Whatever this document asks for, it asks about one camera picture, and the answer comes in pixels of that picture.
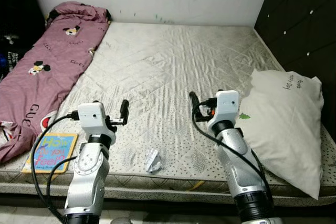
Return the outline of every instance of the black cable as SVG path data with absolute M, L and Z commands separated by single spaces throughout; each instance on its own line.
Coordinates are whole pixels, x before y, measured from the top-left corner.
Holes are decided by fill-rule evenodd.
M 59 162 L 57 165 L 55 165 L 53 167 L 53 169 L 51 170 L 49 177 L 48 177 L 48 181 L 47 181 L 47 192 L 46 192 L 46 197 L 47 197 L 47 203 L 50 206 L 50 209 L 52 209 L 53 211 L 58 211 L 57 208 L 54 206 L 53 202 L 51 201 L 51 196 L 50 196 L 50 185 L 51 185 L 51 180 L 52 180 L 52 176 L 54 175 L 55 171 L 57 170 L 57 168 L 59 166 L 61 166 L 62 164 L 69 162 L 73 159 L 75 159 L 77 156 L 75 157 L 70 157 L 70 158 L 66 158 L 65 160 L 62 160 L 61 162 Z
M 4 136 L 5 136 L 6 140 L 7 140 L 7 142 L 9 142 L 8 137 L 7 137 L 6 132 L 5 132 L 4 129 L 2 129 L 2 132 L 4 133 Z
M 51 211 L 51 213 L 53 215 L 55 215 L 55 217 L 60 221 L 63 222 L 63 216 L 62 214 L 56 209 L 56 211 L 54 209 L 51 209 L 48 202 L 45 200 L 42 191 L 40 189 L 40 186 L 37 182 L 37 177 L 36 177 L 36 172 L 35 172 L 35 163 L 34 163 L 34 157 L 35 157 L 35 152 L 36 152 L 36 148 L 38 146 L 38 144 L 41 142 L 42 138 L 45 136 L 45 134 L 51 129 L 51 127 L 53 127 L 56 123 L 62 121 L 63 119 L 66 118 L 71 118 L 71 115 L 65 115 L 62 116 L 58 119 L 56 119 L 55 121 L 53 121 L 41 134 L 41 136 L 35 141 L 33 148 L 31 149 L 31 157 L 30 157 L 30 169 L 32 171 L 32 177 L 33 177 L 33 182 L 34 182 L 34 186 L 37 192 L 37 195 L 40 197 L 41 201 L 46 205 L 46 207 Z
M 269 185 L 268 185 L 268 182 L 266 180 L 266 177 L 265 177 L 265 174 L 264 172 L 261 172 L 262 171 L 262 167 L 261 167 L 261 163 L 259 161 L 259 159 L 257 158 L 257 155 L 253 154 L 255 159 L 257 160 L 257 163 L 258 163 L 258 166 L 260 164 L 260 170 L 258 170 L 258 168 L 252 164 L 246 157 L 242 156 L 242 154 L 240 154 L 239 152 L 235 151 L 234 149 L 232 149 L 231 147 L 229 147 L 228 145 L 224 144 L 222 141 L 214 138 L 213 136 L 205 133 L 204 131 L 202 131 L 200 129 L 200 127 L 198 127 L 198 125 L 196 124 L 196 121 L 195 121 L 195 113 L 197 111 L 197 109 L 201 106 L 201 105 L 206 105 L 205 102 L 201 102 L 199 103 L 198 105 L 196 105 L 195 107 L 193 107 L 193 112 L 192 112 L 192 122 L 193 122 L 193 125 L 194 127 L 196 128 L 196 130 L 198 132 L 200 132 L 202 135 L 206 136 L 207 138 L 209 138 L 210 140 L 214 141 L 216 144 L 228 149 L 230 152 L 232 152 L 233 154 L 235 154 L 237 157 L 239 157 L 241 160 L 243 160 L 246 164 L 248 164 L 259 176 L 260 178 L 263 180 L 264 184 L 265 184 L 265 187 L 266 187 L 266 191 L 267 191 L 267 195 L 268 195 L 268 198 L 271 200 L 271 202 L 273 202 L 273 198 L 272 198 L 272 194 L 271 194 L 271 191 L 270 191 L 270 188 L 269 188 Z

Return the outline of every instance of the mattress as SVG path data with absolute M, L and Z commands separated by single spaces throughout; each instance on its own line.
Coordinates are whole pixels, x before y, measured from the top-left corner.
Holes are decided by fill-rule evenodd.
M 200 201 L 233 204 L 214 144 L 191 124 L 188 93 L 200 100 L 218 89 L 244 95 L 253 69 L 282 70 L 250 27 L 206 27 L 112 23 L 93 61 L 62 103 L 58 116 L 84 102 L 101 101 L 119 116 L 130 101 L 129 122 L 110 148 L 106 198 Z M 52 132 L 78 133 L 74 155 L 85 136 L 78 122 L 62 121 Z M 323 177 L 314 200 L 266 171 L 278 206 L 317 206 L 336 201 L 336 146 L 322 126 Z M 145 171 L 146 152 L 159 151 L 162 169 Z M 0 166 L 0 192 L 36 194 L 30 174 L 20 173 L 28 157 Z M 47 175 L 38 175 L 45 188 Z M 65 196 L 72 165 L 52 182 L 51 194 Z

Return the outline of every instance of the pink comforter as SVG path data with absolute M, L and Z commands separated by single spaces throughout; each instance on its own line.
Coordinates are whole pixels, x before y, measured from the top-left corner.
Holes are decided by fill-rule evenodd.
M 0 146 L 0 163 L 30 150 L 52 122 L 109 22 L 106 9 L 77 2 L 50 12 L 46 32 L 0 83 L 0 127 L 8 139 Z

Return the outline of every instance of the children's book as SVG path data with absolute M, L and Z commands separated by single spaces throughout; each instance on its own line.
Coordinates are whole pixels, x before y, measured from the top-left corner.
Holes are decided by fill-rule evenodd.
M 50 173 L 55 165 L 71 157 L 76 140 L 76 133 L 47 133 L 36 148 L 35 172 Z M 30 157 L 31 154 L 21 171 L 22 173 L 31 173 Z M 69 162 L 65 162 L 57 168 L 55 173 L 65 172 L 68 165 Z

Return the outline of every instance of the crumpled paper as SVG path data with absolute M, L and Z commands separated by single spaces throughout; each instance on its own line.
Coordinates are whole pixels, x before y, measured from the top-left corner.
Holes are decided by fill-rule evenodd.
M 146 152 L 145 168 L 146 172 L 152 173 L 160 170 L 162 161 L 159 156 L 159 151 L 151 148 Z

